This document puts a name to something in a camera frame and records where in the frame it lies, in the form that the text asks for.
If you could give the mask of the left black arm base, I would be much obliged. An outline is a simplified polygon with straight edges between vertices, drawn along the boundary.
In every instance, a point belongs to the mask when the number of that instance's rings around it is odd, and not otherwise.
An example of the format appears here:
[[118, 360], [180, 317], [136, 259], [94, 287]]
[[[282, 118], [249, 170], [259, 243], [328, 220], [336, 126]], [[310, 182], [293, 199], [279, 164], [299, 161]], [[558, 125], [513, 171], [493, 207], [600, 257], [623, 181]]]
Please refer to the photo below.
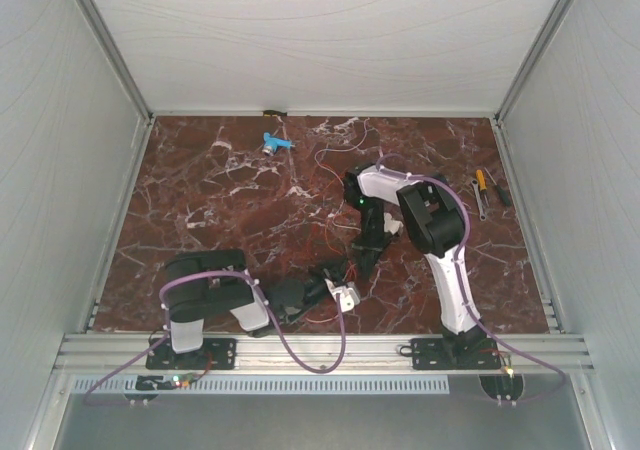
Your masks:
[[149, 370], [233, 370], [236, 349], [236, 339], [205, 338], [201, 348], [178, 354], [167, 340], [147, 355], [145, 367]]

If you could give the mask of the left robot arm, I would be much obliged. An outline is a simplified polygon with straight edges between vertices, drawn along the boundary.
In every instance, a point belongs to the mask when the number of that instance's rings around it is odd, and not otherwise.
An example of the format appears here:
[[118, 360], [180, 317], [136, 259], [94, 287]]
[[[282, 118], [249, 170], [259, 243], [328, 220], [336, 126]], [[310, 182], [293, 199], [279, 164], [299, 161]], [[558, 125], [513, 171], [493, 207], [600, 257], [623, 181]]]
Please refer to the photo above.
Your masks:
[[253, 337], [292, 325], [331, 298], [342, 313], [360, 303], [355, 284], [347, 280], [344, 258], [308, 269], [304, 280], [285, 278], [255, 290], [244, 252], [240, 249], [183, 253], [165, 265], [168, 283], [160, 291], [170, 334], [170, 356], [184, 368], [199, 365], [205, 356], [205, 320], [231, 314]]

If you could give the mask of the black handled screwdriver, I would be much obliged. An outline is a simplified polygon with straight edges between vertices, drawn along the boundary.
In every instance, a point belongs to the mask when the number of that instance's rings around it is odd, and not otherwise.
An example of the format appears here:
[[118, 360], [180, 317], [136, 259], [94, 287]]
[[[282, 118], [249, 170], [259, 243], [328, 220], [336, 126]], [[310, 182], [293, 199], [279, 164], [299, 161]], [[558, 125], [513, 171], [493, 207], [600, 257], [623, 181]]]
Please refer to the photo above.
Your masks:
[[512, 201], [511, 201], [511, 197], [509, 196], [509, 193], [499, 184], [495, 184], [494, 189], [496, 190], [502, 204], [505, 205], [506, 207], [511, 207]]

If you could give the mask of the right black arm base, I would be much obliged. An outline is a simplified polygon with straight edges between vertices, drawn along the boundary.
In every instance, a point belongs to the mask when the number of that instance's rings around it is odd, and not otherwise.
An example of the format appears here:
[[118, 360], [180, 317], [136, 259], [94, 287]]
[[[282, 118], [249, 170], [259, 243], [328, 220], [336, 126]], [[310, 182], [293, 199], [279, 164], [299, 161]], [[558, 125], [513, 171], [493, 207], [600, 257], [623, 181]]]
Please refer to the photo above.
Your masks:
[[414, 338], [409, 341], [413, 370], [500, 370], [499, 350], [492, 339], [485, 338], [471, 346], [452, 346], [444, 338]]

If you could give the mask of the black yellow edge clip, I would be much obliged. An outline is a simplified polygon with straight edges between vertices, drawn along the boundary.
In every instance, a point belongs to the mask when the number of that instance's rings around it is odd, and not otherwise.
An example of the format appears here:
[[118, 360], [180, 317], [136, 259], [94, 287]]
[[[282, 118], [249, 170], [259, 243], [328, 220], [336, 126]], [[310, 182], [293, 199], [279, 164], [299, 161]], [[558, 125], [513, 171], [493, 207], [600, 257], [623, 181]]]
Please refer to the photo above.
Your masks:
[[264, 116], [264, 117], [286, 117], [286, 116], [288, 116], [288, 113], [284, 112], [284, 111], [278, 111], [278, 110], [269, 109], [269, 110], [264, 110], [262, 112], [262, 116]]

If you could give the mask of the blue connector plug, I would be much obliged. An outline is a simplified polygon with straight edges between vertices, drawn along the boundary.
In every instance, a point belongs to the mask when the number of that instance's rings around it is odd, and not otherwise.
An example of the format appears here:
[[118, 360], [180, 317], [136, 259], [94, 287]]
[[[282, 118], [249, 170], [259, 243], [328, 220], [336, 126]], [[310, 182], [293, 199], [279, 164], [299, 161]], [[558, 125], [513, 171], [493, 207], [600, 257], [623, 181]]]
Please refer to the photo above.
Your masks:
[[262, 152], [267, 156], [275, 155], [280, 148], [290, 150], [293, 147], [294, 144], [290, 140], [280, 139], [269, 132], [263, 134]]

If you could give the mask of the silver wrench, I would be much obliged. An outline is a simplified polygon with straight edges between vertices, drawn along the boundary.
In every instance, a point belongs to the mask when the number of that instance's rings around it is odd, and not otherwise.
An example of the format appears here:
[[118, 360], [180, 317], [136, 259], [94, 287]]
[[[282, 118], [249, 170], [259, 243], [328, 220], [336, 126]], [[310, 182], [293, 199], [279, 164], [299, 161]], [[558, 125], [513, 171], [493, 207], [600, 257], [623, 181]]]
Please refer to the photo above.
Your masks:
[[471, 185], [474, 191], [476, 205], [478, 207], [479, 220], [484, 222], [487, 219], [487, 215], [485, 212], [484, 202], [481, 195], [481, 190], [479, 186], [479, 182], [476, 179], [471, 180]]

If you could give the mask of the aluminium front rail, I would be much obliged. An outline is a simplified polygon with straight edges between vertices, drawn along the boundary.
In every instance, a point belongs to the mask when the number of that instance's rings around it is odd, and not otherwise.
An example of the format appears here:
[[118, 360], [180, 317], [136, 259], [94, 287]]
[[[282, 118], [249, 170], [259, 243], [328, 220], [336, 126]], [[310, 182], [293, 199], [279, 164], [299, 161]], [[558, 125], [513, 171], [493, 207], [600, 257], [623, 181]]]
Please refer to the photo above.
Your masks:
[[[237, 341], [234, 371], [239, 374], [302, 374], [280, 339], [267, 336], [254, 339], [234, 334]], [[409, 374], [411, 360], [399, 354], [411, 335], [349, 335], [346, 353], [337, 368], [338, 375]], [[592, 372], [594, 364], [586, 342], [580, 335], [515, 334], [502, 340], [566, 373]], [[68, 373], [107, 373], [148, 348], [144, 333], [87, 333], [63, 338], [54, 362], [56, 370]], [[313, 367], [327, 366], [339, 355], [338, 334], [293, 334], [286, 337], [294, 353]]]

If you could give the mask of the yellow handled screwdriver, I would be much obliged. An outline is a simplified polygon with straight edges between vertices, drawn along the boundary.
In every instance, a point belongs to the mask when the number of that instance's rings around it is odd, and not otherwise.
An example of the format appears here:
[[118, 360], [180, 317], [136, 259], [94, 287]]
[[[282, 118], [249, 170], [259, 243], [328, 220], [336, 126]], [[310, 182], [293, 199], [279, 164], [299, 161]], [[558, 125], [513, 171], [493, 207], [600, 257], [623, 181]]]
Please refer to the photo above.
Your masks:
[[478, 169], [476, 171], [475, 175], [476, 175], [476, 180], [478, 182], [479, 189], [481, 191], [486, 191], [487, 190], [487, 184], [486, 184], [486, 179], [485, 179], [484, 172], [481, 169]]

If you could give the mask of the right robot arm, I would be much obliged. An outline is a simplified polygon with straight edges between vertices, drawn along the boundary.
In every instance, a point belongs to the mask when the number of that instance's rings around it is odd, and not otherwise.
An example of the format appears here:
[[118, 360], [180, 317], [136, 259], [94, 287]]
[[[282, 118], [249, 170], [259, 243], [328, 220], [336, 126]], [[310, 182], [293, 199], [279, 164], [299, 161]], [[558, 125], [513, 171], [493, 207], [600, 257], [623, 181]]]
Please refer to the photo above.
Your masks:
[[360, 213], [352, 241], [358, 272], [369, 275], [401, 230], [427, 260], [439, 296], [442, 354], [453, 367], [474, 360], [487, 333], [471, 294], [465, 245], [469, 216], [446, 181], [366, 164], [343, 179], [344, 201]]

